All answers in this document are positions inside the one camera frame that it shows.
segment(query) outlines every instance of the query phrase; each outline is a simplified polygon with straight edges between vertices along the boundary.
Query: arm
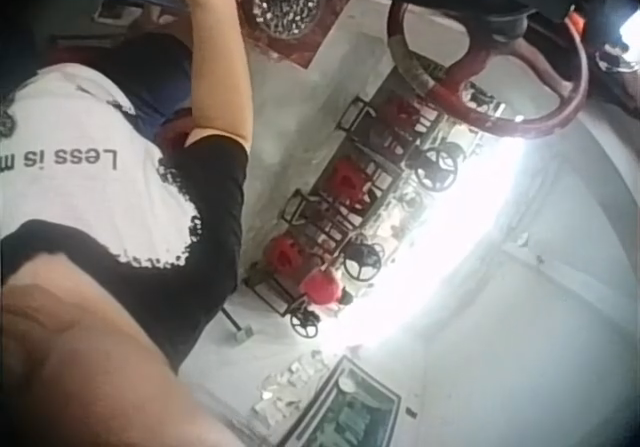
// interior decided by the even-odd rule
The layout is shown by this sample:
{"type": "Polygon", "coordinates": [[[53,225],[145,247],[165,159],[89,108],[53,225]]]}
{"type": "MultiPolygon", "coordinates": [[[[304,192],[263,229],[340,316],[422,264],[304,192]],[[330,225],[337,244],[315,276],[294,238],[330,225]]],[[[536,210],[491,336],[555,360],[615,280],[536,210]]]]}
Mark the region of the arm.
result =
{"type": "Polygon", "coordinates": [[[224,135],[249,149],[253,105],[236,1],[187,3],[193,26],[192,108],[197,126],[187,145],[208,135],[224,135]]]}

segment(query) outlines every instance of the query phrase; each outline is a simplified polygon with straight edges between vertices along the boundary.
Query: bright light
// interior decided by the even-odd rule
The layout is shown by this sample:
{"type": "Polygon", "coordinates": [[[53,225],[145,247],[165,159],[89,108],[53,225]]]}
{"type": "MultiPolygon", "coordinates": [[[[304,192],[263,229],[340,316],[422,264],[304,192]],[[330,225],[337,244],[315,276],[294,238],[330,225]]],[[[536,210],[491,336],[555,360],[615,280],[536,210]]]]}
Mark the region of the bright light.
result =
{"type": "Polygon", "coordinates": [[[624,57],[630,62],[640,61],[640,10],[633,14],[620,28],[622,40],[629,46],[624,57]]]}
{"type": "Polygon", "coordinates": [[[412,248],[376,279],[370,295],[332,322],[323,322],[322,347],[338,353],[352,345],[375,345],[417,315],[447,275],[492,228],[507,200],[524,144],[504,139],[465,163],[454,187],[441,194],[414,233],[412,248]]]}

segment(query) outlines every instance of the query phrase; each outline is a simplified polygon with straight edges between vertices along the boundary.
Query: skin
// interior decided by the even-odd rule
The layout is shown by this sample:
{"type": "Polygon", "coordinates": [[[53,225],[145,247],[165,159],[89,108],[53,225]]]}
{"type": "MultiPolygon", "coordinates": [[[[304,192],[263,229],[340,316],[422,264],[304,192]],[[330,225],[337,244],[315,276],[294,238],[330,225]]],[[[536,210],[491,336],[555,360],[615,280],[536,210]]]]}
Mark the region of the skin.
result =
{"type": "MultiPolygon", "coordinates": [[[[252,136],[249,71],[235,0],[187,0],[167,32],[193,46],[187,144],[252,136]]],[[[195,402],[135,320],[63,255],[41,255],[2,290],[3,394],[37,445],[241,445],[195,402]]]]}

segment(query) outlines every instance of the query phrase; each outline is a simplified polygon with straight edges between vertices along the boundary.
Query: framed picture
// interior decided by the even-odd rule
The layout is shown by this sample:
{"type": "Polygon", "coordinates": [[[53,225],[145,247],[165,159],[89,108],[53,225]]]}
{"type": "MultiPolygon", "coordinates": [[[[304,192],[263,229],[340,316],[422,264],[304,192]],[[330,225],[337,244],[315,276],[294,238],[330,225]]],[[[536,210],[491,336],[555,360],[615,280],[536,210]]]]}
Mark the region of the framed picture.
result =
{"type": "Polygon", "coordinates": [[[401,398],[342,357],[279,447],[388,447],[401,398]]]}

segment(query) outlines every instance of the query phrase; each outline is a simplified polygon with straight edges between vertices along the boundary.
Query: red steering wheel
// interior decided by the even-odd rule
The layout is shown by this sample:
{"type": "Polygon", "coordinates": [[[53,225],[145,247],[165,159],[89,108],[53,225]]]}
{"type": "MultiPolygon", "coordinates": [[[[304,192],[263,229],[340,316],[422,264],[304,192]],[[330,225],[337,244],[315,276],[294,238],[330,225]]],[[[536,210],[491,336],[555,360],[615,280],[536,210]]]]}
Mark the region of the red steering wheel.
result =
{"type": "Polygon", "coordinates": [[[446,71],[439,82],[431,78],[409,49],[404,33],[404,17],[408,4],[392,2],[387,18],[387,35],[391,56],[400,73],[416,92],[440,107],[442,111],[488,134],[500,137],[533,139],[551,135],[569,125],[576,118],[587,98],[589,69],[587,55],[578,33],[569,21],[565,24],[575,44],[579,59],[579,72],[573,82],[564,80],[551,67],[544,56],[524,38],[498,40],[470,20],[455,18],[469,34],[467,52],[446,71]],[[536,77],[560,99],[560,105],[550,113],[536,119],[516,122],[493,117],[466,105],[460,94],[467,82],[485,70],[496,56],[511,56],[522,61],[536,77]]]}

